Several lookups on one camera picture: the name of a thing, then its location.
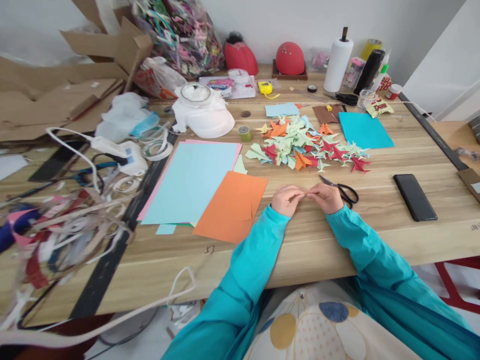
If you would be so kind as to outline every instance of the red egg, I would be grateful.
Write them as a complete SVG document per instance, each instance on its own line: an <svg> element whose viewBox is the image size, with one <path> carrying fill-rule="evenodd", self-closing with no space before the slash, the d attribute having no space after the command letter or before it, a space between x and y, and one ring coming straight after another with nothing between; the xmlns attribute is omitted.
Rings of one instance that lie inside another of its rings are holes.
<svg viewBox="0 0 480 360"><path fill-rule="evenodd" d="M285 75L300 75L305 72L304 52L294 42L284 42L276 52L276 68Z"/></svg>

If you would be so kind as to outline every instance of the smartphone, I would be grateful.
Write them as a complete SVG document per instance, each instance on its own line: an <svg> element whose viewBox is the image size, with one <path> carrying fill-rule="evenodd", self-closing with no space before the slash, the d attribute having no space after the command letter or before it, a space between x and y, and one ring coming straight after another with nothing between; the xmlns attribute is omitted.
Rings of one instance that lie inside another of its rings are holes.
<svg viewBox="0 0 480 360"><path fill-rule="evenodd" d="M69 146L84 153L90 146L88 141L68 141ZM79 158L79 155L65 146L61 146L53 155L45 161L28 179L29 182L46 183L52 179L62 176L72 164Z"/></svg>
<svg viewBox="0 0 480 360"><path fill-rule="evenodd" d="M438 219L434 208L430 205L427 196L413 174L394 175L393 179L413 220L420 222Z"/></svg>

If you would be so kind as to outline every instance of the white cap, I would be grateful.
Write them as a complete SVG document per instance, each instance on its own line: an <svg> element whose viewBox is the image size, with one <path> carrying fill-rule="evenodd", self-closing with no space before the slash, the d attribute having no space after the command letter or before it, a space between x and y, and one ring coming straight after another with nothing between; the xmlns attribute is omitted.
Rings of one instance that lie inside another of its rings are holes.
<svg viewBox="0 0 480 360"><path fill-rule="evenodd" d="M388 88L388 91L390 91L392 94L400 94L402 92L402 89L403 89L403 86L398 84L392 84Z"/></svg>

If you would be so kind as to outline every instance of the scissors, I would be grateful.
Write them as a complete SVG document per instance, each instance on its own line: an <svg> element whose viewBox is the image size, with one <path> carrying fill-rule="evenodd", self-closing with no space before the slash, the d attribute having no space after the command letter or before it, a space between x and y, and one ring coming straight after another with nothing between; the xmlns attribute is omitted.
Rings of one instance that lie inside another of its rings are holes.
<svg viewBox="0 0 480 360"><path fill-rule="evenodd" d="M349 209L353 208L354 204L359 202L359 200L360 200L359 195L350 186L343 185L343 184L334 184L333 182L331 182L330 180L328 180L326 177L324 177L322 175L320 175L320 179L325 184L333 186L333 187L337 188L338 190L340 190L340 192L341 192L340 197L346 202ZM356 200L353 200L350 196L348 196L343 188L350 190L353 193L353 195L355 195Z"/></svg>

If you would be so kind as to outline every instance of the white plastic bag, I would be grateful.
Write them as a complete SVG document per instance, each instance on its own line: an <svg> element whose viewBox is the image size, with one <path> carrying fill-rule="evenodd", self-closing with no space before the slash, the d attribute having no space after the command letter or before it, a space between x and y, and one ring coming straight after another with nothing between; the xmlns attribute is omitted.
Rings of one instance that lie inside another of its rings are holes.
<svg viewBox="0 0 480 360"><path fill-rule="evenodd" d="M135 74L135 83L151 96L174 99L175 89L187 83L161 56L147 57Z"/></svg>

